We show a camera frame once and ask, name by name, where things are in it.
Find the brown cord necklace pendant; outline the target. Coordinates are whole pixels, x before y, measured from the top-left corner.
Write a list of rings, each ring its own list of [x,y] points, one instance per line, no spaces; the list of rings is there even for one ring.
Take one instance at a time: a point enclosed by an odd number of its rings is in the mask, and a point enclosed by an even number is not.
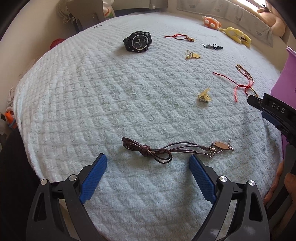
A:
[[[122,145],[129,151],[139,152],[146,158],[153,158],[158,163],[168,164],[173,159],[173,153],[188,153],[214,157],[216,154],[224,151],[234,151],[231,145],[231,139],[227,143],[215,141],[209,146],[203,146],[191,142],[176,142],[165,145],[161,148],[151,148],[149,145],[140,144],[130,138],[123,137]]]

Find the purple plastic tub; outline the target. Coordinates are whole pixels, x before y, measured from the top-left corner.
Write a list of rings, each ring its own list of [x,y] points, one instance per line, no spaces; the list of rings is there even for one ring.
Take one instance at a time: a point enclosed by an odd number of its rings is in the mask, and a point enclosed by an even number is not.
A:
[[[286,145],[295,144],[295,51],[287,47],[288,58],[285,66],[271,90],[277,100],[272,103],[276,124],[282,134],[283,156]]]

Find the yellow plush toy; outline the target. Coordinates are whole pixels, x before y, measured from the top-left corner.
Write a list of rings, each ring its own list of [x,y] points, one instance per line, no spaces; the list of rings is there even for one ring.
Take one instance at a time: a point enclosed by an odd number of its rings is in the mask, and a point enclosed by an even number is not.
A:
[[[224,33],[227,35],[229,38],[234,40],[236,43],[243,44],[247,48],[250,48],[250,45],[252,43],[250,37],[243,33],[241,30],[233,28],[233,27],[227,27],[225,29],[220,28],[220,32]]]

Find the large beige teddy bear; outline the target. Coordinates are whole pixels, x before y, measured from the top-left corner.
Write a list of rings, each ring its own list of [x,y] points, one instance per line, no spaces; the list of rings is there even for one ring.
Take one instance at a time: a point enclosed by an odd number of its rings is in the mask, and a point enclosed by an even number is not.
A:
[[[282,37],[285,34],[287,24],[269,2],[266,2],[266,6],[263,8],[258,8],[257,12],[263,18],[262,21],[271,27],[271,31],[275,36]]]

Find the grey window seat cloth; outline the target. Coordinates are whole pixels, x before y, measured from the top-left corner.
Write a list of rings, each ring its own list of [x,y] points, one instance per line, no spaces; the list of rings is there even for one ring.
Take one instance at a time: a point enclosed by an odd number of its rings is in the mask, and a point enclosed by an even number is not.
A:
[[[251,35],[270,47],[273,46],[271,27],[264,22],[264,18],[259,13],[238,1],[178,1],[177,9],[179,11],[226,19],[244,28]]]

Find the orange plush toy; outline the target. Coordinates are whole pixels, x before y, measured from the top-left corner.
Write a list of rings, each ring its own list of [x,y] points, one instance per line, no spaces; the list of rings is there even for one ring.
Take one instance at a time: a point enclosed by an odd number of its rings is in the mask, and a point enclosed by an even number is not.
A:
[[[212,17],[202,16],[203,24],[207,28],[211,28],[214,30],[219,30],[222,27],[222,24]]]

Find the black wrist watch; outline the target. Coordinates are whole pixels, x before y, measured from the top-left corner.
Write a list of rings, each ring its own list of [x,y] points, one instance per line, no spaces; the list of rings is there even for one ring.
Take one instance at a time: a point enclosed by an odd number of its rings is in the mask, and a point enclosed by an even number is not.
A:
[[[150,32],[137,31],[123,39],[123,43],[128,52],[141,53],[148,50],[152,38]]]

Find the red plastic basket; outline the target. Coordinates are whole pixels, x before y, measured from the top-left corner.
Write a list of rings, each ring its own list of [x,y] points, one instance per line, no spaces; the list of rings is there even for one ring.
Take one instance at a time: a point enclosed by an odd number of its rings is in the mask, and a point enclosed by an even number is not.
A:
[[[55,39],[51,45],[50,45],[50,50],[53,49],[54,47],[56,47],[58,44],[64,42],[65,39],[62,39],[62,38],[58,38],[58,39]]]

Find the white plastic bag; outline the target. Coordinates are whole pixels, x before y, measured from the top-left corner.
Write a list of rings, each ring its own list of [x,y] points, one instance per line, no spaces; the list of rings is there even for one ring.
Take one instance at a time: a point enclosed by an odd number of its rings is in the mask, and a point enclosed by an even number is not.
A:
[[[103,0],[103,13],[106,20],[115,18],[115,12],[112,7],[115,0]]]

